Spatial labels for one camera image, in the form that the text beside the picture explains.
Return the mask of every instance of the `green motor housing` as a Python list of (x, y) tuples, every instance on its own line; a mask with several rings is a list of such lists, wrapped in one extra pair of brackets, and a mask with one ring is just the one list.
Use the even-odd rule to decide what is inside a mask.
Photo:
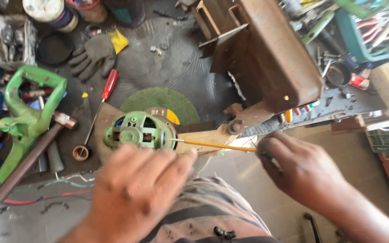
[(135, 144), (138, 147), (150, 147), (156, 150), (172, 148), (176, 131), (168, 119), (161, 115), (150, 115), (146, 112), (129, 112), (116, 119), (103, 134), (104, 143), (116, 149), (121, 144)]

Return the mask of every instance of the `hammer handle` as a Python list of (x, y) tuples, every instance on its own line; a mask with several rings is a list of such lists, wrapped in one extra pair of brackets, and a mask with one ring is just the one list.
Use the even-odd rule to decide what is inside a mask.
[(34, 166), (35, 162), (46, 151), (51, 142), (55, 140), (56, 136), (63, 127), (63, 125), (55, 123), (55, 125), (53, 125), (52, 128), (43, 135), (37, 145), (1, 184), (0, 201), (5, 200), (9, 196), (10, 192), (16, 187), (20, 180), (22, 180), (31, 167)]

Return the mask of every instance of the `green power tool housing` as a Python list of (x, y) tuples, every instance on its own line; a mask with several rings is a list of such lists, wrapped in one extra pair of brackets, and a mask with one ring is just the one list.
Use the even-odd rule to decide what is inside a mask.
[[(27, 106), (19, 97), (18, 89), (25, 81), (38, 83), (40, 87), (51, 87), (49, 96), (42, 111)], [(28, 154), (34, 141), (49, 128), (52, 116), (60, 102), (67, 79), (35, 66), (22, 66), (8, 82), (4, 100), (14, 117), (0, 119), (0, 130), (10, 134), (13, 146), (0, 168), (0, 185), (16, 168), (20, 160)]]
[(103, 134), (104, 143), (112, 149), (125, 143), (157, 150), (175, 148), (176, 142), (167, 138), (176, 138), (173, 123), (161, 115), (146, 112), (126, 113), (116, 119)]

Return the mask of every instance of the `hammer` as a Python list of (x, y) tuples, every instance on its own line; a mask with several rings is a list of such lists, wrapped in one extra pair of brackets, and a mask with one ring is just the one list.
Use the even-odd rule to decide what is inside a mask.
[(13, 172), (0, 186), (0, 201), (5, 200), (10, 192), (16, 187), (24, 175), (34, 166), (34, 163), (46, 151), (47, 147), (55, 140), (58, 133), (64, 128), (73, 129), (77, 121), (61, 112), (54, 112), (52, 117), (56, 123), (48, 130), (31, 152), (19, 163)]

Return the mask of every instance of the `workbench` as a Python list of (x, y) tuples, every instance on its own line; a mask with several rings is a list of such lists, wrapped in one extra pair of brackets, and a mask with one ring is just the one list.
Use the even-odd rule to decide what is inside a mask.
[[(169, 18), (159, 17), (152, 13), (154, 9), (165, 11), (169, 14), (181, 16), (184, 13), (175, 9), (176, 0), (145, 0), (145, 22), (135, 29), (118, 27), (118, 30), (127, 37), (129, 45), (117, 55), (115, 68), (119, 71), (119, 79), (108, 104), (119, 108), (121, 104), (136, 91), (149, 87), (166, 87), (185, 95), (195, 106), (201, 122), (217, 121), (217, 127), (227, 121), (223, 110), (233, 103), (241, 103), (233, 81), (225, 74), (209, 73), (212, 57), (200, 59), (201, 51), (199, 43), (205, 42), (201, 31), (195, 29), (195, 19), (190, 15), (186, 21), (175, 21)], [(117, 23), (110, 14), (105, 27)], [(35, 23), (39, 35), (48, 34), (51, 30), (44, 24)], [(88, 23), (80, 21), (76, 29), (68, 36), (74, 45), (80, 47), (86, 42), (84, 33)], [(168, 50), (163, 51), (162, 56), (149, 51), (152, 45), (160, 46), (166, 43)], [(94, 149), (93, 137), (89, 140), (89, 146), (93, 154), (84, 162), (73, 159), (73, 148), (84, 142), (94, 114), (99, 107), (101, 92), (105, 79), (100, 77), (100, 72), (94, 74), (89, 80), (81, 82), (70, 74), (70, 67), (66, 64), (61, 67), (49, 67), (39, 64), (41, 68), (51, 71), (57, 69), (58, 74), (68, 79), (67, 95), (59, 104), (58, 111), (66, 113), (77, 119), (80, 126), (77, 130), (63, 130), (57, 138), (58, 148), (65, 164), (65, 170), (58, 175), (65, 176), (84, 171), (94, 171), (100, 167)], [(320, 105), (305, 115), (296, 116), (290, 124), (279, 125), (277, 119), (270, 120), (246, 131), (242, 136), (281, 130), (288, 127), (301, 126), (329, 120), (337, 117), (368, 113), (386, 109), (378, 95), (357, 90), (346, 86), (343, 90), (355, 93), (351, 99), (345, 99), (339, 89), (324, 91)], [(88, 93), (88, 97), (82, 98), (82, 94)], [(329, 106), (327, 99), (333, 97)], [(55, 175), (50, 173), (33, 174), (26, 177), (22, 184), (33, 183), (53, 179)]]

